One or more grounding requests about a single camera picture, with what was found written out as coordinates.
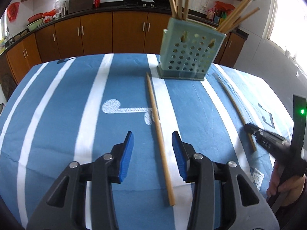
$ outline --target red bottle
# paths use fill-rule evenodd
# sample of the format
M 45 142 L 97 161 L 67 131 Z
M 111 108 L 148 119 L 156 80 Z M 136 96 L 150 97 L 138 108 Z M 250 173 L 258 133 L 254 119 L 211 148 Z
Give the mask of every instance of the red bottle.
M 100 6 L 100 0 L 95 0 L 95 8 L 98 8 Z

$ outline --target table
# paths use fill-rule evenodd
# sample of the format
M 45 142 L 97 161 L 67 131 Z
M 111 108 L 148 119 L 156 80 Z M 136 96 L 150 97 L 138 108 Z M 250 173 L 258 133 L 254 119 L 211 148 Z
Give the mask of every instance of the table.
M 94 161 L 123 142 L 128 131 L 135 137 L 128 175 L 113 184 L 121 230 L 186 229 L 192 189 L 179 176 L 174 130 L 212 161 L 240 164 L 265 196 L 274 160 L 260 146 L 253 153 L 215 75 L 233 90 L 250 122 L 290 140 L 293 121 L 271 88 L 259 77 L 215 64 L 203 82 L 159 79 L 158 59 L 154 54 L 82 56 L 34 66 L 25 76 L 0 118 L 0 195 L 24 227 L 71 161 Z M 146 72 L 161 118 L 174 207 L 168 204 Z M 91 228 L 89 198 L 87 193 Z

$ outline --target black countertop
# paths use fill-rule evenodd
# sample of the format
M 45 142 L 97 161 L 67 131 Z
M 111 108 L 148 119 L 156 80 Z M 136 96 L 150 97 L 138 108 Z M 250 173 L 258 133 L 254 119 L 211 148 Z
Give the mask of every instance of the black countertop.
M 29 35 L 35 33 L 36 31 L 38 31 L 38 30 L 40 30 L 44 27 L 48 27 L 52 24 L 55 24 L 57 22 L 64 21 L 66 19 L 70 19 L 70 18 L 74 18 L 74 17 L 78 17 L 78 16 L 88 15 L 88 14 L 95 14 L 95 13 L 101 13 L 101 12 L 114 12 L 114 11 L 144 11 L 144 12 L 152 12 L 152 13 L 161 13 L 161 14 L 171 15 L 171 10 L 170 10 L 169 7 L 161 7 L 161 6 L 157 7 L 157 6 L 155 6 L 155 3 L 152 3 L 152 2 L 142 2 L 142 4 L 140 4 L 140 5 L 124 4 L 124 2 L 122 2 L 122 1 L 104 2 L 104 3 L 101 3 L 100 8 L 93 8 L 93 9 L 83 10 L 83 11 L 80 11 L 80 12 L 75 12 L 75 13 L 54 19 L 54 20 L 52 20 L 48 23 L 40 25 L 39 27 L 37 27 L 33 31 L 30 31 L 29 33 L 25 34 L 24 36 L 22 36 L 18 40 L 14 41 L 1 54 L 5 54 L 12 47 L 14 47 L 16 44 L 21 42 L 23 39 L 25 39 Z M 192 20 L 200 21 L 202 23 L 206 23 L 206 24 L 213 26 L 213 27 L 219 26 L 218 24 L 216 24 L 212 21 L 209 21 L 206 18 L 205 14 L 199 13 L 199 12 L 194 11 L 194 10 L 189 10 L 188 18 L 192 19 Z M 242 31 L 238 28 L 231 31 L 231 33 L 235 33 L 245 40 L 247 40 L 247 38 L 248 38 L 248 33 L 245 33 L 244 31 Z

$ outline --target human hand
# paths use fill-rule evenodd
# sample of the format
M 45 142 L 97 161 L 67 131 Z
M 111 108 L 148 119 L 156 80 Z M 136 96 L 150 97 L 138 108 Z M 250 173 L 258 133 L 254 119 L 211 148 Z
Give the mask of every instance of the human hand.
M 280 181 L 279 175 L 277 173 L 278 167 L 279 164 L 278 162 L 275 161 L 274 169 L 269 183 L 269 188 L 267 189 L 268 196 L 272 196 L 277 193 L 277 187 Z M 305 175 L 303 177 L 293 176 L 279 186 L 278 192 L 282 193 L 289 191 L 289 194 L 287 195 L 286 199 L 282 204 L 283 207 L 294 203 L 300 197 L 304 189 L 305 179 L 306 179 Z

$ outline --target metal screw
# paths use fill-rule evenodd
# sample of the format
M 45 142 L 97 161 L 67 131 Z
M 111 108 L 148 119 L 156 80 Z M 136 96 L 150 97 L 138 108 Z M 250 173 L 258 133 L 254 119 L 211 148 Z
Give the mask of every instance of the metal screw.
M 72 169 L 74 169 L 74 168 L 78 167 L 78 163 L 77 163 L 77 162 L 71 162 L 71 163 L 69 164 L 69 167 L 72 168 Z
M 195 154 L 193 155 L 193 157 L 194 157 L 196 160 L 200 160 L 200 159 L 203 159 L 203 158 L 204 158 L 203 155 L 200 154 L 200 153 L 195 153 Z
M 236 164 L 234 161 L 228 162 L 228 165 L 229 165 L 229 167 L 231 167 L 231 168 L 237 167 L 237 164 Z
M 112 158 L 113 158 L 113 156 L 111 154 L 104 154 L 103 155 L 104 160 L 111 160 Z

